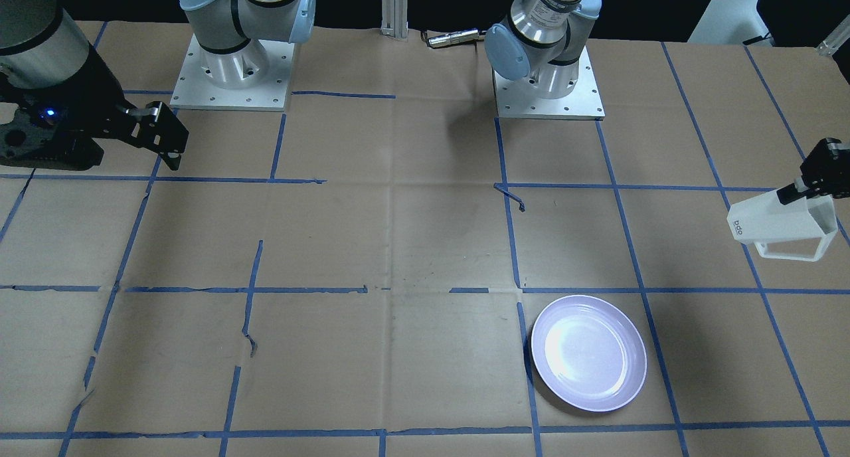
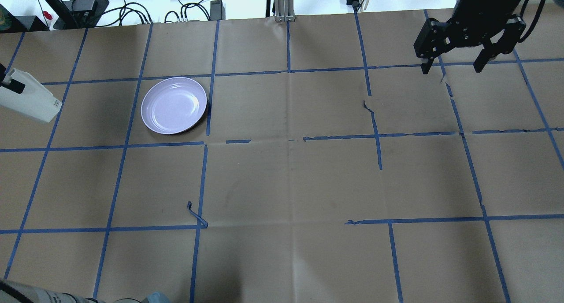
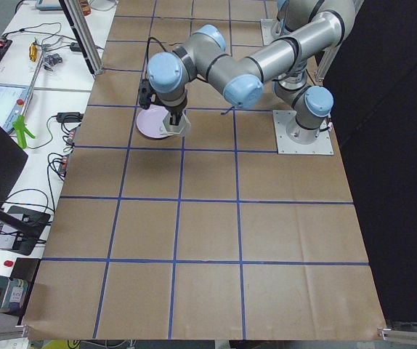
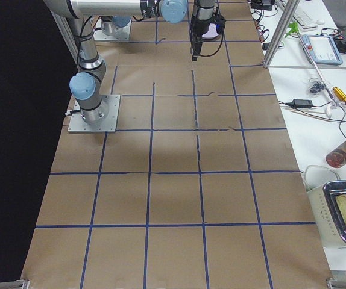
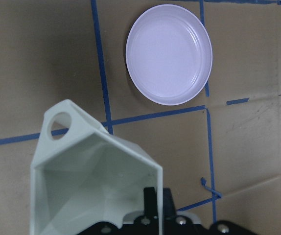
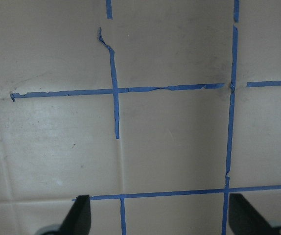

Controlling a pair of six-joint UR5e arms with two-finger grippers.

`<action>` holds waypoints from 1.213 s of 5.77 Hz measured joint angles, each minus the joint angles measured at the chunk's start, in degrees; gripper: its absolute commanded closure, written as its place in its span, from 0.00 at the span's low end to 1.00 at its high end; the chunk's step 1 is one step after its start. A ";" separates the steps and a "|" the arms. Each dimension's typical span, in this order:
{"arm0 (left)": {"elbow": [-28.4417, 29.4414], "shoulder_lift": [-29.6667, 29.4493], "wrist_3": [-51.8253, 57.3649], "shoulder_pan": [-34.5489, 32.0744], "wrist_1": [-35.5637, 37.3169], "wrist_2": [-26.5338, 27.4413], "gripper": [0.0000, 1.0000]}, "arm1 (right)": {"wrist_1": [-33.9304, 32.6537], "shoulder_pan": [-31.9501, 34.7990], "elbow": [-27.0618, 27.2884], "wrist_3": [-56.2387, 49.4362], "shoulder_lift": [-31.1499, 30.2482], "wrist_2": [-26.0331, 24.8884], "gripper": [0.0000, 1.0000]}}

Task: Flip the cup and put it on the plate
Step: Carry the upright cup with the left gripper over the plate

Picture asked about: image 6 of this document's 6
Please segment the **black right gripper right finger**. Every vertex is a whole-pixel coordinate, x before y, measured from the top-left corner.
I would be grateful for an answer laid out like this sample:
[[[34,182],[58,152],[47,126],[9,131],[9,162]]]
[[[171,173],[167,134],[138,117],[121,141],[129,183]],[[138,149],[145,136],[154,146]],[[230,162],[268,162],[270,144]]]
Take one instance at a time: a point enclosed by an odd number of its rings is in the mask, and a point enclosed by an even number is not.
[[[229,195],[228,223],[234,235],[279,234],[240,193]]]

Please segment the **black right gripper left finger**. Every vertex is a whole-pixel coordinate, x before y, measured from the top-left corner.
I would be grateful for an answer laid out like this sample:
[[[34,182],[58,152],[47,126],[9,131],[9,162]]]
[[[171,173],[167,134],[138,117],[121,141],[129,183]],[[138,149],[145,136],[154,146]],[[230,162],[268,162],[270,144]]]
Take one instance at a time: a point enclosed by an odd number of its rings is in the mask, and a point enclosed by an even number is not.
[[[91,205],[89,195],[77,196],[62,225],[59,235],[88,235],[91,229]]]

